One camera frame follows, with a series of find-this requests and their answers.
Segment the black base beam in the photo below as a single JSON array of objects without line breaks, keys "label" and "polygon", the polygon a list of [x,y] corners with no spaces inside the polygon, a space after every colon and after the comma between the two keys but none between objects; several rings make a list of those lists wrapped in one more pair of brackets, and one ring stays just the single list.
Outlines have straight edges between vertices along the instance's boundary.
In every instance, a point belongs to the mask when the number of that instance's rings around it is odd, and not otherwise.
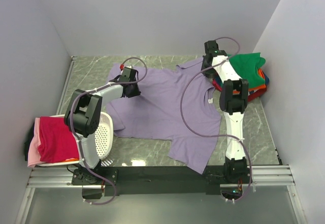
[{"label": "black base beam", "polygon": [[185,166],[100,167],[92,175],[78,167],[72,186],[99,186],[104,195],[192,194],[220,195],[223,188],[252,182],[252,170],[207,166],[203,174]]}]

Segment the red folded t shirt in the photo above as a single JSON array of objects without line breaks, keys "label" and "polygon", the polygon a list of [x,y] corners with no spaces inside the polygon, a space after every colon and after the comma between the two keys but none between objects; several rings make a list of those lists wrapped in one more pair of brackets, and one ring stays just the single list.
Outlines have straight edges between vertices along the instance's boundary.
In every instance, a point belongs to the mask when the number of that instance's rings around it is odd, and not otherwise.
[{"label": "red folded t shirt", "polygon": [[[216,80],[212,80],[212,84],[215,87],[216,90],[222,91],[221,86],[216,82]],[[252,90],[248,93],[248,101],[251,102],[254,99],[257,99],[261,97],[265,92],[267,91],[267,88],[261,88],[258,90]]]}]

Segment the green folded t shirt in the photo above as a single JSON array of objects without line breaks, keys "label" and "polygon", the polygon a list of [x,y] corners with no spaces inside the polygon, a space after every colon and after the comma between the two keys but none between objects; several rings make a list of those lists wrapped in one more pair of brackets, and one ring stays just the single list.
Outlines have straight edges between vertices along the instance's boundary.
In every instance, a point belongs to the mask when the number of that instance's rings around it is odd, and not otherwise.
[{"label": "green folded t shirt", "polygon": [[230,58],[230,63],[236,73],[242,78],[248,78],[249,74],[256,71],[266,63],[260,53],[238,54]]}]

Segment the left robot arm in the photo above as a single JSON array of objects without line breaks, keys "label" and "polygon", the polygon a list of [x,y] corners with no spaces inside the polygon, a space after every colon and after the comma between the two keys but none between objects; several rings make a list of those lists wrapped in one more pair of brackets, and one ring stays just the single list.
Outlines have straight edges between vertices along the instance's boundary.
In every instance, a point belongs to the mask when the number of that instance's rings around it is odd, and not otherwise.
[{"label": "left robot arm", "polygon": [[102,105],[115,99],[140,95],[138,81],[139,72],[129,66],[99,88],[88,91],[76,89],[72,94],[64,123],[76,138],[79,164],[87,168],[83,178],[89,184],[98,183],[102,177],[101,171],[96,168],[101,160],[96,151],[94,135],[100,123]]}]

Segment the blue folded t shirt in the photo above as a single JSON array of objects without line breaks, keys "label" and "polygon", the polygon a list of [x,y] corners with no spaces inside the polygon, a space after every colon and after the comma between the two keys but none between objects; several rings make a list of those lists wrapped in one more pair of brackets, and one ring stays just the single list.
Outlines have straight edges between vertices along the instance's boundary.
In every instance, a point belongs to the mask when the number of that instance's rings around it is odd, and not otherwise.
[{"label": "blue folded t shirt", "polygon": [[265,85],[268,86],[269,83],[270,83],[270,79],[265,73],[263,73],[263,75],[264,75],[264,78],[265,78]]}]

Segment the magenta t shirt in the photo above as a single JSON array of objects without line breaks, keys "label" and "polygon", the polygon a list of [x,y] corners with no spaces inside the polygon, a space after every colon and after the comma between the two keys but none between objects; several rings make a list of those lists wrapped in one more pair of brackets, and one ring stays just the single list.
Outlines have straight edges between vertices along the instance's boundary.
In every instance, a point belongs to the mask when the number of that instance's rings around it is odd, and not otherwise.
[{"label": "magenta t shirt", "polygon": [[79,159],[76,140],[62,117],[41,117],[39,137],[40,161],[60,163]]}]

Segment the orange folded t shirt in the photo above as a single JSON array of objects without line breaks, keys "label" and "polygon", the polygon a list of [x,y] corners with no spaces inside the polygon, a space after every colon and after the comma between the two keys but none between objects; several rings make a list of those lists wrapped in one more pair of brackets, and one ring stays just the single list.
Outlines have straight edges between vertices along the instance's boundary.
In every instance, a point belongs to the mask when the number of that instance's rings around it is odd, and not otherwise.
[{"label": "orange folded t shirt", "polygon": [[265,89],[267,87],[266,86],[266,77],[265,77],[261,68],[250,73],[247,80],[248,80],[248,84],[249,84],[248,92],[250,94],[256,92],[257,90]]}]

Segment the black garment in basket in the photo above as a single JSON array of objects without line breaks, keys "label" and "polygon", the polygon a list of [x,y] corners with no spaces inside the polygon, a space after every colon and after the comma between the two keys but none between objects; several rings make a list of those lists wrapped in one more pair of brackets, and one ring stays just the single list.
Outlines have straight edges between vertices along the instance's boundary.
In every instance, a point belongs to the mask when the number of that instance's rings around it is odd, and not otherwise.
[{"label": "black garment in basket", "polygon": [[28,151],[29,151],[29,147],[31,144],[31,141],[34,137],[34,127],[35,124],[33,123],[30,127],[30,129],[27,132],[26,138],[24,140],[24,149],[23,149],[23,153],[24,153],[24,160],[27,161],[28,160]]}]

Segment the lavender t shirt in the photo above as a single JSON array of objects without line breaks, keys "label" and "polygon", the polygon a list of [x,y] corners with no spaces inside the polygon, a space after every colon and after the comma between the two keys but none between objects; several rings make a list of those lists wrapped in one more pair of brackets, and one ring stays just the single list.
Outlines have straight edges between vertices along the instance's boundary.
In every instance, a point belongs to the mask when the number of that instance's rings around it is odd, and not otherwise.
[{"label": "lavender t shirt", "polygon": [[171,140],[169,157],[202,174],[214,151],[221,115],[215,88],[199,71],[198,58],[170,69],[137,67],[141,94],[106,105],[118,137]]}]

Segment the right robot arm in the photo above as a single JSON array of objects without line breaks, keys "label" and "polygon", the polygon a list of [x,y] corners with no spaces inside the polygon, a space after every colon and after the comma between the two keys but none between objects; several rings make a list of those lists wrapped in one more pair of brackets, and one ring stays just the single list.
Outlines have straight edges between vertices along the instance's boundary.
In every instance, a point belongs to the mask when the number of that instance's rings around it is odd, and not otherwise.
[{"label": "right robot arm", "polygon": [[236,183],[249,174],[243,142],[243,118],[248,104],[248,81],[241,78],[230,63],[228,54],[215,40],[204,43],[205,55],[201,70],[204,75],[217,75],[222,83],[219,107],[226,122],[227,150],[223,178]]}]

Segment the aluminium rail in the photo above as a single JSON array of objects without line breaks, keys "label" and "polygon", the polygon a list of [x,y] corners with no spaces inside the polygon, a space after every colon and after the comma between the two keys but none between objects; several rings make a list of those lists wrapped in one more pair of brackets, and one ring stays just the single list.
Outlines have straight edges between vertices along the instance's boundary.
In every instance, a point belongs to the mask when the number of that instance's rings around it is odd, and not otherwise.
[{"label": "aluminium rail", "polygon": [[[27,188],[100,188],[97,185],[73,185],[73,174],[65,166],[33,168],[27,182]],[[253,186],[292,186],[295,185],[290,167],[253,166]]]}]

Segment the white perforated laundry basket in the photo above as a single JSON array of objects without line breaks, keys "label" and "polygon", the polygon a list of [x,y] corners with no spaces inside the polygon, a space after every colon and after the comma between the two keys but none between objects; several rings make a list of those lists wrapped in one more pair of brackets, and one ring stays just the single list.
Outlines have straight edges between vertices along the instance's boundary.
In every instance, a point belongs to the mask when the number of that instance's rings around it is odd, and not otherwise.
[{"label": "white perforated laundry basket", "polygon": [[[94,133],[96,151],[102,163],[107,159],[113,144],[113,121],[110,115],[101,112],[99,125]],[[78,164],[78,159],[69,159],[59,163],[42,163],[37,164],[39,167],[54,167]]]}]

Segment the pink t shirt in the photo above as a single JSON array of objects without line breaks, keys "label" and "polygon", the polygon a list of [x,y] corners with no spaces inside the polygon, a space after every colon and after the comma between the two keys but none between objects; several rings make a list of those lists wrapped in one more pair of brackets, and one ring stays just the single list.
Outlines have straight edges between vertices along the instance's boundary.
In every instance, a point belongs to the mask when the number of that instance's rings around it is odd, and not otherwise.
[{"label": "pink t shirt", "polygon": [[41,155],[38,151],[38,147],[41,145],[41,140],[39,136],[40,118],[35,118],[34,123],[34,136],[30,142],[28,155],[27,155],[27,166],[30,168],[36,165],[42,164]]}]

